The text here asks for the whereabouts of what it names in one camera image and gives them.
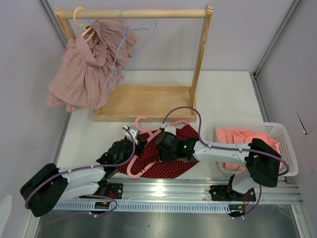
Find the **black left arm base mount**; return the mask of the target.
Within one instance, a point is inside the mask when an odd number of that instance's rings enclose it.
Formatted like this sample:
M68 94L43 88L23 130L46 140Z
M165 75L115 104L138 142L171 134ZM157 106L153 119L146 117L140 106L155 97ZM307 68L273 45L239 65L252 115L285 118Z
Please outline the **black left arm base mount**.
M112 183L107 180L98 182L99 188L94 195L106 196L113 199L121 199L123 194L122 183Z

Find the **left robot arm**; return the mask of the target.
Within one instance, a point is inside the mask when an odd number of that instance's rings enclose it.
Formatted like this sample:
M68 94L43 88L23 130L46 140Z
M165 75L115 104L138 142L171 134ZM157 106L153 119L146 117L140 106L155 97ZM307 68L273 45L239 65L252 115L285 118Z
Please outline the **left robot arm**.
M128 139L116 141L91 165L62 169L54 163L46 164L20 189L25 207L35 217L50 212L58 203L76 197L103 198L109 192L107 179L132 158L141 155L147 141Z

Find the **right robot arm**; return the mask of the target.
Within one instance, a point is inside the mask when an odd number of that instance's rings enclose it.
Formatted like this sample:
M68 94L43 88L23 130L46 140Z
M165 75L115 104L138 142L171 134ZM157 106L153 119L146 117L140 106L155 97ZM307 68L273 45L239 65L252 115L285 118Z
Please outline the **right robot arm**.
M193 137L180 140L170 132L163 132L156 140L156 146L161 163L213 161L244 167L245 170L234 175L226 188L226 194L232 200L239 199L257 185L277 186L281 156L261 139L224 144Z

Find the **dark red dotted garment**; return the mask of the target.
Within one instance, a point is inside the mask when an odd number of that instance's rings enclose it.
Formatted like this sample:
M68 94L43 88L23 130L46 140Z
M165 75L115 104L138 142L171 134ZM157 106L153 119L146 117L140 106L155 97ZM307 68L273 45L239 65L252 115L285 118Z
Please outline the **dark red dotted garment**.
M161 163L159 152L156 147L156 139L159 137L158 131L152 131L155 137L150 138L148 133L139 135L140 139L146 140L147 145L140 157L136 157L133 165L128 163L119 167L118 172L131 175L132 178L151 178L151 179L174 179L194 167L196 162L173 161Z

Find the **cream plastic hanger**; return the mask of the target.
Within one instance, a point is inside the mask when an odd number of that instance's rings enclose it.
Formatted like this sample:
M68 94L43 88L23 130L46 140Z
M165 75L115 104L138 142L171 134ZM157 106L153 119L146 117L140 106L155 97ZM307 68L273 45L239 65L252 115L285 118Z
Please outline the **cream plastic hanger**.
M96 33L96 30L95 30L93 27L87 27L87 26L85 26L84 24L79 23L79 22L77 21L77 13L80 12L80 11L83 11L83 10L85 10L85 8L82 7L82 6L79 6L79 7L77 7L77 8L74 10L74 12L73 12L73 21L74 21L74 23L75 23L75 25L76 25L77 27L83 28L83 33L81 34L82 37L85 37L85 36L87 36L87 35L89 34L89 36L88 36L87 38L84 38L85 41L88 42L88 41L90 41L90 40L93 38L93 36L94 36L95 33Z

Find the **pink plastic hanger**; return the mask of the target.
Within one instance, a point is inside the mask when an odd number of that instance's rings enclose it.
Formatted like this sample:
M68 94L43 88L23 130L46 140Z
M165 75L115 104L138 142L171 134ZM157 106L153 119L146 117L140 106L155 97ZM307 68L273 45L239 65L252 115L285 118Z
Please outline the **pink plastic hanger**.
M152 131L148 127L140 127L139 126L139 120L146 119L146 118L147 118L146 116L139 116L139 117L137 117L135 119L134 124L135 124L135 127L139 131L141 131L141 132L146 131L149 134L149 138L147 139L147 143L146 143L146 145L147 145L149 142L151 142L151 140L153 140L157 135L160 134L160 130L157 130L154 133L152 133ZM177 121L171 122L166 127L168 129L172 129L172 128L174 128L175 125L179 125L179 124L182 124L182 123L185 124L185 125L189 125L189 122L187 120L181 119L181 120L177 120ZM149 163L139 173L132 174L131 169L132 169L132 166L134 165L135 161L137 160L137 158L138 158L138 156L134 155L133 158L130 160L128 166L127 166L127 171L126 171L127 175L130 178L132 178L132 179L139 178L141 175L143 175L148 169L150 169L156 163L156 162Z

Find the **dusty pink skirt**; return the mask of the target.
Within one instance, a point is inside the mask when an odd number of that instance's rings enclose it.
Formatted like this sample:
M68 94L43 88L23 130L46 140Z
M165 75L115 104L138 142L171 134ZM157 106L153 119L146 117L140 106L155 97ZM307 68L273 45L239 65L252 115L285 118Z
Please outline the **dusty pink skirt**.
M64 106L68 112L99 109L124 79L121 71L130 62L136 36L131 33L125 37L123 31L128 27L118 19L97 19L91 27L96 33L90 41L84 39L89 35L81 34L68 40L59 69L49 84L49 107Z

